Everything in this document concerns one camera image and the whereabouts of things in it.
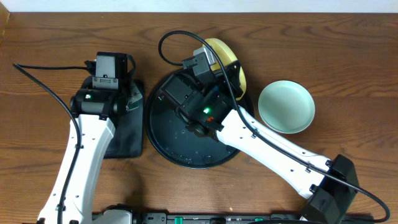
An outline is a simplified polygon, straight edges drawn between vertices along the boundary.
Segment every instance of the green connector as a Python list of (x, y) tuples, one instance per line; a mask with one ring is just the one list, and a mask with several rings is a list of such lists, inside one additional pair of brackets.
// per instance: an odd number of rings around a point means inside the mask
[(182, 224), (182, 217), (175, 217), (174, 224)]

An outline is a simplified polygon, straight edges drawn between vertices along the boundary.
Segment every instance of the green led light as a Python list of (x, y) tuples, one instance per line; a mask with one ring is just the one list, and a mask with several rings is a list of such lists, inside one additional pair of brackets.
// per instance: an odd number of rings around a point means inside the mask
[(205, 108), (205, 109), (203, 110), (203, 112), (204, 112), (205, 114), (208, 114), (208, 113), (210, 112), (210, 108)]

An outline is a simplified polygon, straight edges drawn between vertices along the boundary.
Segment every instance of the white wall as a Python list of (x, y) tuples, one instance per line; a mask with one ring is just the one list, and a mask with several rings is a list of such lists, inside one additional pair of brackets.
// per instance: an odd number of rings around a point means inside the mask
[(0, 0), (0, 2), (10, 12), (398, 12), (398, 0)]

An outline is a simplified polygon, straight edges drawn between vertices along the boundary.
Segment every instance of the cable clip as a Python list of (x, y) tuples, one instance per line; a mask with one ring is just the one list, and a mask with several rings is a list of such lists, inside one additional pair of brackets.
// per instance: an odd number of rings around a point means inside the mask
[(259, 134), (259, 130), (256, 128), (256, 129), (254, 129), (254, 132), (255, 132), (255, 134), (253, 133), (252, 135), (251, 135), (251, 137), (253, 138), (253, 139), (255, 139), (257, 136), (256, 136), (256, 134)]
[[(61, 208), (60, 204), (57, 204), (57, 206), (55, 207), (55, 211), (58, 211)], [(65, 211), (67, 209), (66, 206), (63, 206), (62, 211)]]
[(305, 168), (305, 171), (306, 171), (307, 173), (311, 173), (310, 168), (312, 168), (312, 167), (313, 167), (313, 165), (312, 165), (311, 163), (308, 163), (307, 168)]
[(84, 149), (84, 148), (85, 148), (84, 145), (81, 145), (81, 146), (80, 146), (80, 149)]

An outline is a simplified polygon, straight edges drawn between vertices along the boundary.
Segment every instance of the light green bowl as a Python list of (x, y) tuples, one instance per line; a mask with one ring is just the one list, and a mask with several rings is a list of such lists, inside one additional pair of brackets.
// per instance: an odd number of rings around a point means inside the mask
[(259, 98), (261, 119), (273, 130), (294, 134), (306, 129), (315, 116), (311, 94), (291, 81), (277, 81), (263, 89)]

